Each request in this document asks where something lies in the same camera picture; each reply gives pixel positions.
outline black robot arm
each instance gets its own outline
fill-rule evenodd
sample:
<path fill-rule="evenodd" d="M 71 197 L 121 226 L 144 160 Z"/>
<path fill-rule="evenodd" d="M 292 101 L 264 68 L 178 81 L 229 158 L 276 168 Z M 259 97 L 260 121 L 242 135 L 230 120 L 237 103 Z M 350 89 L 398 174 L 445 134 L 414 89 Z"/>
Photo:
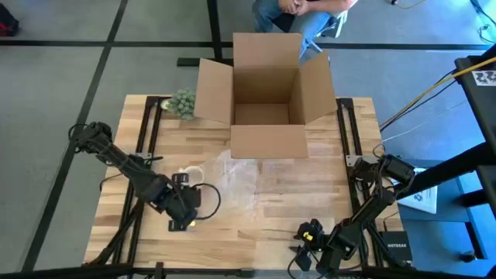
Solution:
<path fill-rule="evenodd" d="M 174 174 L 172 180 L 145 167 L 144 159 L 127 155 L 112 142 L 110 127 L 92 122 L 73 136 L 76 152 L 95 153 L 105 164 L 117 167 L 134 187 L 136 196 L 157 212 L 165 211 L 181 228 L 196 219 L 201 204 L 200 189 L 187 185 L 187 174 Z"/>

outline cardboard box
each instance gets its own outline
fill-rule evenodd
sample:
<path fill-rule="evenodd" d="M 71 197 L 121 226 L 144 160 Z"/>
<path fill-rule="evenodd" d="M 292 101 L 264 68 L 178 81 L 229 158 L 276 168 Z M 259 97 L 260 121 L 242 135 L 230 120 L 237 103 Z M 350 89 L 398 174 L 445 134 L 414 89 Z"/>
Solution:
<path fill-rule="evenodd" d="M 234 33 L 234 67 L 202 59 L 195 116 L 231 125 L 233 158 L 308 157 L 305 125 L 336 110 L 328 55 L 298 67 L 301 35 Z"/>

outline sticker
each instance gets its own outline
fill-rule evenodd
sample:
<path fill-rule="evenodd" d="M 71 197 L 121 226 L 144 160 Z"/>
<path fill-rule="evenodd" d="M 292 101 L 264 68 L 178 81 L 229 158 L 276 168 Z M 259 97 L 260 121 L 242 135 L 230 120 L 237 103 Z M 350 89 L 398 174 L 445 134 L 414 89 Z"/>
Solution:
<path fill-rule="evenodd" d="M 496 71 L 472 71 L 477 86 L 496 86 Z"/>

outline cable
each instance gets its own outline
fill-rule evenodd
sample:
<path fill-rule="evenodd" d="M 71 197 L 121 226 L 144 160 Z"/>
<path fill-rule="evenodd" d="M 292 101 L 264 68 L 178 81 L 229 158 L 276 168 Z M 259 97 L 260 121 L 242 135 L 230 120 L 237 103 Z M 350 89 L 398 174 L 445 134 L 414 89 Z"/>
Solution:
<path fill-rule="evenodd" d="M 398 135 L 390 136 L 390 137 L 388 137 L 387 139 L 384 139 L 382 142 L 383 142 L 383 143 L 385 143 L 385 142 L 387 142 L 388 140 L 392 140 L 392 139 L 395 139 L 395 138 L 397 138 L 397 137 L 399 137 L 399 136 L 403 136 L 403 135 L 405 135 L 405 134 L 407 134 L 407 133 L 410 133 L 410 132 L 412 132 L 412 131 L 414 131 L 414 130 L 416 130 L 416 129 L 420 128 L 421 126 L 424 126 L 424 125 L 425 125 L 425 124 L 427 124 L 428 122 L 431 122 L 433 119 L 435 119 L 435 118 L 437 118 L 437 117 L 440 117 L 441 115 L 443 115 L 443 114 L 445 114 L 445 113 L 447 113 L 447 112 L 449 112 L 449 111 L 451 111 L 451 110 L 455 109 L 456 107 L 458 107 L 458 106 L 460 106 L 460 105 L 463 105 L 463 104 L 464 104 L 464 103 L 466 103 L 466 102 L 467 102 L 467 100 L 462 101 L 462 102 L 459 102 L 458 104 L 456 104 L 456 105 L 452 106 L 451 108 L 448 108 L 448 109 L 447 109 L 447 110 L 445 110 L 444 112 L 441 112 L 441 113 L 439 113 L 438 115 L 434 115 L 433 117 L 431 117 L 431 118 L 429 118 L 429 119 L 425 120 L 424 122 L 422 122 L 422 123 L 418 124 L 417 126 L 415 126 L 415 127 L 411 128 L 411 129 L 409 129 L 409 130 L 407 130 L 407 131 L 404 131 L 403 133 L 399 133 Z"/>
<path fill-rule="evenodd" d="M 296 279 L 295 276 L 293 276 L 293 274 L 291 274 L 291 266 L 293 265 L 293 263 L 295 262 L 296 258 L 299 257 L 301 255 L 301 253 L 303 252 L 303 250 L 305 250 L 305 247 L 302 247 L 297 253 L 296 253 L 296 256 L 294 256 L 293 260 L 291 260 L 288 264 L 288 268 L 287 268 L 287 271 L 288 271 L 288 275 L 289 277 L 291 277 L 291 279 Z"/>
<path fill-rule="evenodd" d="M 388 227 L 386 226 L 386 219 L 390 218 L 390 217 L 393 217 L 394 215 L 397 215 L 399 212 L 396 212 L 394 214 L 391 214 L 389 215 L 388 217 L 384 218 L 384 220 L 382 220 L 382 224 L 384 225 L 384 231 L 387 232 L 388 231 Z"/>
<path fill-rule="evenodd" d="M 441 77 L 436 83 L 440 82 L 443 78 L 447 77 L 449 74 L 452 74 L 455 70 L 453 71 L 450 71 L 448 73 L 446 73 L 445 75 L 443 75 L 443 77 Z M 413 105 L 415 105 L 416 103 L 410 105 L 408 107 L 408 109 L 410 109 Z M 408 112 L 404 112 L 403 114 L 401 115 L 398 115 L 396 118 L 394 118 L 391 122 L 389 122 L 386 126 L 382 127 L 381 128 L 381 132 L 384 131 L 384 129 L 386 129 L 389 125 L 391 125 L 392 123 L 396 122 L 397 120 L 399 120 L 401 117 L 405 116 L 406 114 L 408 114 Z"/>
<path fill-rule="evenodd" d="M 69 130 L 67 131 L 67 139 L 68 140 L 71 140 L 71 137 L 72 137 L 72 131 L 76 128 L 76 127 L 79 127 L 79 126 L 87 126 L 87 124 L 74 124 L 72 125 Z"/>
<path fill-rule="evenodd" d="M 479 30 L 477 31 L 477 32 L 479 33 L 479 38 L 480 38 L 483 42 L 485 42 L 485 43 L 496 43 L 496 42 L 491 41 L 491 40 L 489 40 L 488 38 L 486 38 L 486 37 L 484 37 L 484 36 L 482 35 L 482 31 L 485 31 L 485 30 L 489 29 L 489 27 L 490 27 L 490 26 L 489 26 L 489 24 L 486 24 L 486 25 L 483 25 L 483 26 L 479 27 Z"/>
<path fill-rule="evenodd" d="M 421 105 L 424 105 L 426 102 L 432 100 L 433 98 L 439 96 L 441 93 L 443 93 L 449 86 L 451 86 L 452 84 L 454 84 L 456 81 L 453 81 L 451 82 L 450 84 L 448 84 L 447 86 L 445 86 L 443 89 L 441 89 L 439 92 L 435 93 L 433 96 L 427 98 L 425 101 L 421 102 L 420 104 L 418 104 L 417 106 L 415 106 L 414 108 L 411 108 L 409 109 L 408 111 L 404 112 L 403 114 L 399 115 L 397 118 L 395 118 L 393 121 L 389 122 L 386 126 L 382 127 L 381 129 L 381 132 L 384 131 L 384 129 L 386 129 L 387 127 L 389 127 L 391 124 L 393 124 L 394 122 L 398 121 L 401 117 L 407 115 L 408 113 L 410 112 L 413 112 L 414 110 L 418 109 L 419 106 Z"/>
<path fill-rule="evenodd" d="M 406 110 L 408 110 L 410 107 L 412 107 L 415 103 L 417 103 L 420 99 L 424 98 L 424 96 L 426 96 L 429 92 L 431 92 L 432 90 L 434 90 L 435 88 L 437 88 L 438 86 L 440 86 L 441 84 L 444 84 L 445 82 L 449 81 L 450 79 L 452 78 L 456 78 L 456 77 L 459 77 L 460 75 L 462 74 L 465 74 L 465 73 L 468 73 L 470 71 L 473 71 L 475 69 L 478 69 L 480 67 L 483 67 L 489 63 L 493 63 L 496 61 L 496 57 L 493 57 L 493 58 L 490 58 L 484 62 L 481 62 L 479 64 L 476 64 L 472 67 L 468 67 L 467 69 L 464 69 L 462 71 L 459 71 L 459 72 L 456 72 L 455 74 L 451 74 L 449 75 L 448 77 L 445 77 L 443 78 L 441 81 L 438 81 L 437 83 L 435 83 L 433 86 L 431 86 L 429 89 L 427 89 L 426 91 L 424 91 L 422 94 L 420 94 L 417 98 L 413 99 L 413 101 L 411 101 L 410 103 L 408 103 L 404 108 L 402 108 L 399 112 L 397 112 L 396 114 L 394 114 L 392 117 L 390 117 L 388 120 L 386 120 L 384 123 L 380 124 L 380 126 L 386 126 L 389 122 L 393 121 L 396 117 L 398 117 L 399 115 L 403 114 L 403 112 L 405 112 Z"/>
<path fill-rule="evenodd" d="M 411 9 L 411 8 L 413 8 L 413 7 L 416 7 L 416 6 L 420 5 L 420 4 L 422 4 L 422 3 L 423 3 L 423 2 L 425 2 L 425 1 L 426 1 L 426 0 L 421 0 L 421 1 L 417 2 L 417 3 L 415 3 L 414 5 L 410 5 L 410 6 L 403 6 L 403 5 L 399 5 L 399 4 L 398 4 L 398 1 L 394 1 L 394 4 L 393 4 L 393 5 L 396 5 L 396 6 L 397 6 L 398 8 L 400 8 L 400 9 Z"/>
<path fill-rule="evenodd" d="M 443 77 L 441 77 L 436 83 L 440 82 L 443 78 L 447 77 L 448 75 L 452 74 L 454 72 L 453 71 L 450 71 L 448 73 L 446 73 L 445 75 L 443 75 Z M 414 106 L 417 102 L 419 101 L 416 101 L 415 103 L 411 104 L 407 109 L 410 109 L 412 106 Z M 389 125 L 393 124 L 394 122 L 398 121 L 401 117 L 407 115 L 409 113 L 409 111 L 406 111 L 406 112 L 403 112 L 401 113 L 400 115 L 396 116 L 393 120 L 391 120 L 388 124 L 384 125 L 383 127 L 381 127 L 380 131 L 384 131 L 387 127 L 389 127 Z"/>
<path fill-rule="evenodd" d="M 106 177 L 106 178 L 103 178 L 102 182 L 100 182 L 100 191 L 102 191 L 102 187 L 103 187 L 103 184 L 109 180 L 109 179 L 112 179 L 114 177 L 118 177 L 120 175 L 123 175 L 123 173 L 120 173 L 120 174 L 115 174 L 115 175 L 112 175 L 112 176 L 109 176 L 109 177 Z"/>
<path fill-rule="evenodd" d="M 220 198 L 220 192 L 219 192 L 219 190 L 214 185 L 208 184 L 208 183 L 200 183 L 200 184 L 193 185 L 193 188 L 200 187 L 200 186 L 207 186 L 207 187 L 210 187 L 210 188 L 214 189 L 215 192 L 217 192 L 217 197 L 219 197 L 219 203 L 217 204 L 217 207 L 215 208 L 215 210 L 210 215 L 207 215 L 205 217 L 196 217 L 196 220 L 206 220 L 206 219 L 210 219 L 212 216 L 214 216 L 217 213 L 217 211 L 220 208 L 220 204 L 221 204 L 222 199 Z"/>

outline green plush toy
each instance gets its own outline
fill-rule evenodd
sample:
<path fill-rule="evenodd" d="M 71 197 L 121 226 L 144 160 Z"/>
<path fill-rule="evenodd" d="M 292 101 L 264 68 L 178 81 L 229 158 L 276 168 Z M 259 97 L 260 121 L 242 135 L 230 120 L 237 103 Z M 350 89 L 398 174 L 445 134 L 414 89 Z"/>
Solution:
<path fill-rule="evenodd" d="M 192 120 L 194 118 L 195 98 L 195 93 L 189 88 L 181 89 L 169 99 L 167 109 L 179 116 L 179 119 Z"/>

